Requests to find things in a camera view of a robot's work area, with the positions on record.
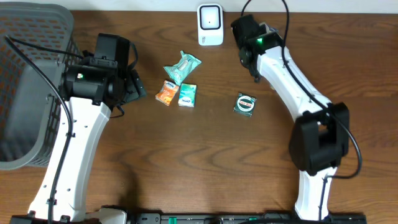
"wooden table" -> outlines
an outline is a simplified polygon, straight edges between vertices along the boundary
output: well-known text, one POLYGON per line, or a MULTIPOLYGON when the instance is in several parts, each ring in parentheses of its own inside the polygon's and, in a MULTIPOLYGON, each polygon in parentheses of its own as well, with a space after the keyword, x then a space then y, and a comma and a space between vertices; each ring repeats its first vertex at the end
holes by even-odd
MULTIPOLYGON (((137 71, 148 92, 105 127, 88 184, 88 211, 106 204, 165 213, 293 208, 299 182, 287 150, 293 121, 276 92, 265 81, 254 83, 240 65, 229 30, 238 13, 225 14, 224 43, 217 47, 198 45, 194 12, 72 13, 82 50, 94 50, 99 32, 135 42, 137 71), (162 67, 177 63, 180 50, 203 62, 185 81, 198 85, 194 108, 155 100, 168 79, 162 67), (257 97, 252 118, 233 112, 238 92, 257 97)), ((255 18, 283 34, 285 14, 255 18)), ((329 209, 364 212, 369 223, 398 222, 397 21, 374 14, 291 16, 290 53, 324 95, 348 105, 364 157, 359 177, 333 181, 329 209)), ((350 149, 339 174, 356 168, 350 149)), ((0 223, 27 212, 44 174, 30 167, 0 172, 0 223)))

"gray plastic bin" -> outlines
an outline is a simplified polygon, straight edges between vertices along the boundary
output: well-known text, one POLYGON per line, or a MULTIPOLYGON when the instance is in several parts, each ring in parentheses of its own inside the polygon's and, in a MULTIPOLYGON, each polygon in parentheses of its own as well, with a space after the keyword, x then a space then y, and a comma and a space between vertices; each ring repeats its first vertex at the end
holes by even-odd
MULTIPOLYGON (((6 44, 5 35, 78 54, 73 16, 62 6, 0 2, 0 170, 47 166, 57 136, 60 103, 50 87, 6 44)), ((77 58, 16 44, 59 86, 77 58)))

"green square package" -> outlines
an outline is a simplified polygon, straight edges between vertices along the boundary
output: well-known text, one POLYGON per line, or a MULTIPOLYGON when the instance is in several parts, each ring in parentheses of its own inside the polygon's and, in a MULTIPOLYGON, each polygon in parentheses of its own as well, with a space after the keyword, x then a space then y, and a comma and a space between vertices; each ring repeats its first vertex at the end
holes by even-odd
POLYGON ((238 99, 236 100, 234 111, 245 116, 251 117, 253 114, 254 106, 256 105, 257 99, 252 96, 239 93, 238 99))
POLYGON ((195 94, 197 92, 197 86, 183 83, 181 85, 180 97, 178 99, 178 105, 180 106, 195 106, 195 94))

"orange packet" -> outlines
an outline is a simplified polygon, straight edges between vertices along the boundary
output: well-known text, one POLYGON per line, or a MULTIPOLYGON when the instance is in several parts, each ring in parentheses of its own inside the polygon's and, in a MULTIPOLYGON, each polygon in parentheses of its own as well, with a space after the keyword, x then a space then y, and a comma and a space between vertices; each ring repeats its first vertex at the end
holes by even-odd
POLYGON ((168 106, 178 92, 178 88, 180 88, 178 85, 169 81, 164 81, 162 89, 156 94, 155 98, 168 106))

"white wall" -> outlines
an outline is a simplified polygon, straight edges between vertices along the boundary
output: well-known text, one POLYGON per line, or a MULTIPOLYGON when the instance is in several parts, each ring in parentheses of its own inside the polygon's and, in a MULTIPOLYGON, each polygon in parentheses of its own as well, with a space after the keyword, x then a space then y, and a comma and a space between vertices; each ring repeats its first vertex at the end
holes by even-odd
MULTIPOLYGON (((127 11, 196 11, 201 3, 217 2, 222 5, 224 11, 237 12, 241 11, 246 0, 28 0, 26 2, 60 4, 71 10, 127 11)), ((286 2, 292 12, 398 13, 398 0, 286 0, 286 2)), ((284 11, 284 7, 281 0, 252 0, 246 10, 281 12, 284 11)))

